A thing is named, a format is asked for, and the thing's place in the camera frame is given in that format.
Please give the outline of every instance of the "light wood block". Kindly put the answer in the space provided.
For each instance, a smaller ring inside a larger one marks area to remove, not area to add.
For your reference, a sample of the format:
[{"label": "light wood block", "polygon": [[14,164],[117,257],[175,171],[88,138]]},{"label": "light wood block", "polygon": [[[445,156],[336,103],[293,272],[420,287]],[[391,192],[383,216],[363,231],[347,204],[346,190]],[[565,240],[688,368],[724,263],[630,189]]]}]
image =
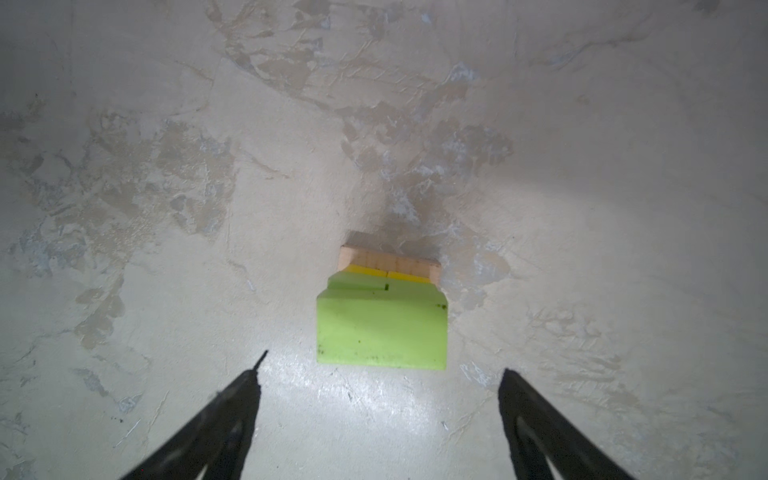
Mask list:
[{"label": "light wood block", "polygon": [[435,285],[440,284],[440,273],[442,272],[440,263],[434,260],[401,257],[393,253],[377,252],[353,245],[342,245],[341,251],[339,251],[338,270],[344,270],[349,265],[429,278],[429,281]]}]

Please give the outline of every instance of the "green block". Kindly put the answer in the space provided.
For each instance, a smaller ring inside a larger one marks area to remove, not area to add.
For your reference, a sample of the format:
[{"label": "green block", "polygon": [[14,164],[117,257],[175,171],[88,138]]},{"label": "green block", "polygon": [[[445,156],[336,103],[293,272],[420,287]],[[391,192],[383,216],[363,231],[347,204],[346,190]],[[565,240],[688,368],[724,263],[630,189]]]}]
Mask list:
[{"label": "green block", "polygon": [[448,302],[431,283],[338,272],[317,297],[317,361],[445,369]]}]

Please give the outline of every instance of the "concrete floor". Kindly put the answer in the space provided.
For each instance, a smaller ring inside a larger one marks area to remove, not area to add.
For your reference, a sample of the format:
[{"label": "concrete floor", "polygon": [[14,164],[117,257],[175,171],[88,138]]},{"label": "concrete floor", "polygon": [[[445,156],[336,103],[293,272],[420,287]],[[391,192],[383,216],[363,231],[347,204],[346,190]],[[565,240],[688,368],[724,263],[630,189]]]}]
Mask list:
[{"label": "concrete floor", "polygon": [[[512,478],[520,371],[638,478],[768,471],[768,5],[12,0],[0,478],[117,478],[270,349],[244,478]],[[321,366],[347,240],[444,372]]]}]

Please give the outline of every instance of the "green block top face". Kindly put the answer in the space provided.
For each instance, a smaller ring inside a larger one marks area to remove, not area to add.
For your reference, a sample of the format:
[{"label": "green block top face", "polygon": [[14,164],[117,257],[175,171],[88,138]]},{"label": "green block top face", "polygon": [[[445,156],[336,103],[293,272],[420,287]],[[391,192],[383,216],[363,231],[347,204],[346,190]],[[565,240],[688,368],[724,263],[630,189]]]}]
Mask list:
[{"label": "green block top face", "polygon": [[317,361],[445,369],[448,303],[431,283],[338,272],[317,297]]}]

